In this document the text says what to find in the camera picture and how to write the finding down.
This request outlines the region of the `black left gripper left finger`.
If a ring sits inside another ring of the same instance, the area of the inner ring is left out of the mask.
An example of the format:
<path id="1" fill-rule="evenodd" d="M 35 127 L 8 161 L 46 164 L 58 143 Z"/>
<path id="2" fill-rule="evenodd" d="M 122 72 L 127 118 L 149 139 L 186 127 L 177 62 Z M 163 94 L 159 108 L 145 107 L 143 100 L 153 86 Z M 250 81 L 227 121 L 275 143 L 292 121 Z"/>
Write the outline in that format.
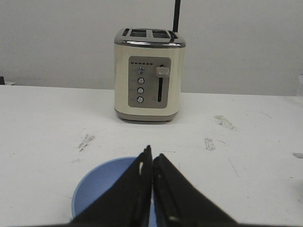
<path id="1" fill-rule="evenodd" d="M 118 180 L 71 222 L 72 227 L 147 227 L 152 195 L 148 145 Z"/>

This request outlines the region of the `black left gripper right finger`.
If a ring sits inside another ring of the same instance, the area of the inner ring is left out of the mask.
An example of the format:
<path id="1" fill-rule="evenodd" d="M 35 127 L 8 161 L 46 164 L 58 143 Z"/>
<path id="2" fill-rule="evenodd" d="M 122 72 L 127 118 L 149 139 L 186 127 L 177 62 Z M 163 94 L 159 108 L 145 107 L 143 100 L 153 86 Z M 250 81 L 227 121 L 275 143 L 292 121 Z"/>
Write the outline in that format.
<path id="1" fill-rule="evenodd" d="M 164 154 L 153 161 L 153 194 L 159 227 L 227 227 L 238 224 L 197 190 Z"/>

